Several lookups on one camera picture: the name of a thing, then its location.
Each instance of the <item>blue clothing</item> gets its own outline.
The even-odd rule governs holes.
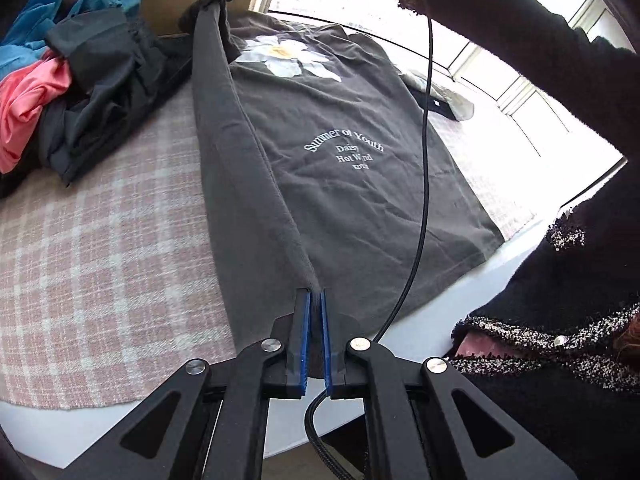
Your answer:
[[[72,18],[83,12],[120,7],[128,18],[140,11],[141,0],[78,0],[69,11]],[[62,0],[29,0],[0,42],[0,81],[14,70],[35,63],[46,49],[44,36],[55,25]]]

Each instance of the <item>pile of clothes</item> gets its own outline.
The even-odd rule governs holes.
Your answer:
[[[28,1],[0,41],[0,198],[42,167],[71,184],[190,76],[191,37],[156,37],[140,3]]]

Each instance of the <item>white daisy print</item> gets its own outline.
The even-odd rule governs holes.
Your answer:
[[[303,68],[318,77],[342,82],[339,75],[327,70],[321,64],[329,61],[327,56],[307,50],[306,45],[300,41],[280,41],[277,36],[257,36],[255,40],[246,40],[246,48],[236,61],[238,63],[263,62],[271,73],[278,77],[301,75]]]

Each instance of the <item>white table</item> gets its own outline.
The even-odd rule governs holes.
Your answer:
[[[451,345],[457,321],[504,289],[510,277],[544,237],[556,212],[538,216],[477,269],[460,278],[435,300],[396,322],[382,340],[396,356],[416,362],[440,356]],[[321,380],[309,380],[303,400],[273,400],[269,408],[264,454],[271,456],[306,442],[303,417],[307,405],[322,390]],[[66,467],[130,412],[137,402],[107,408],[38,410],[0,402],[0,424],[15,449],[41,462]],[[334,430],[363,413],[359,400],[326,400],[318,409],[320,434]]]

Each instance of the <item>floor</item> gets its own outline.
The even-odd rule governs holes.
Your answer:
[[[363,475],[337,455],[335,450],[332,452],[338,459],[341,459],[340,461],[351,475],[358,480],[363,478]],[[26,456],[22,458],[38,480],[56,480],[62,472],[61,469],[32,458]],[[262,463],[262,480],[300,480],[301,478],[305,480],[335,480],[335,477],[324,466],[309,444],[267,458]]]

